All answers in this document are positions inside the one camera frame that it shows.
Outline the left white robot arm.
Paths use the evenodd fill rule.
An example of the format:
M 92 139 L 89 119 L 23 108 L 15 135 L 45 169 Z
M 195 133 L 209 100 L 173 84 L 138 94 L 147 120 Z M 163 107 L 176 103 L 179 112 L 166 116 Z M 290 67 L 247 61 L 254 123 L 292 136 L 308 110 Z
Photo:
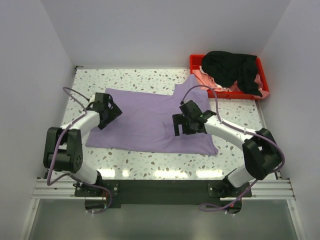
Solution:
M 94 128 L 103 130 L 121 114 L 110 94 L 96 92 L 80 116 L 66 125 L 50 127 L 43 155 L 43 165 L 48 169 L 46 184 L 51 186 L 69 176 L 85 193 L 95 197 L 103 195 L 106 188 L 101 173 L 85 163 L 82 139 Z

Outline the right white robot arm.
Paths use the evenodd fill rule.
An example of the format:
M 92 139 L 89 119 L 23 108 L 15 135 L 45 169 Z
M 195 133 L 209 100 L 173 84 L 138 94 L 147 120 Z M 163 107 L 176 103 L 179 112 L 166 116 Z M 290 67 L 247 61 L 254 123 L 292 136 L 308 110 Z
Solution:
M 243 165 L 232 170 L 223 180 L 210 185 L 211 193 L 218 194 L 221 198 L 243 196 L 250 190 L 250 181 L 264 180 L 267 175 L 283 167 L 284 153 L 268 129 L 246 129 L 221 118 L 218 111 L 201 111 L 192 100 L 182 101 L 179 108 L 181 113 L 172 116 L 176 136 L 217 136 L 243 152 Z

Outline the purple t shirt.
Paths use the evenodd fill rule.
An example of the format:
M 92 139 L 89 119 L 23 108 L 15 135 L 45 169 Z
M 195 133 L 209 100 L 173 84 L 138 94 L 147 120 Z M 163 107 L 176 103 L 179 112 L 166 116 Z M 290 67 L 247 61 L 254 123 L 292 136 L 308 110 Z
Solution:
M 172 116 L 179 114 L 181 100 L 193 100 L 201 109 L 210 109 L 208 93 L 197 86 L 191 74 L 176 84 L 171 95 L 106 88 L 122 114 L 100 130 L 93 128 L 86 147 L 136 152 L 216 155 L 218 149 L 209 134 L 175 136 Z

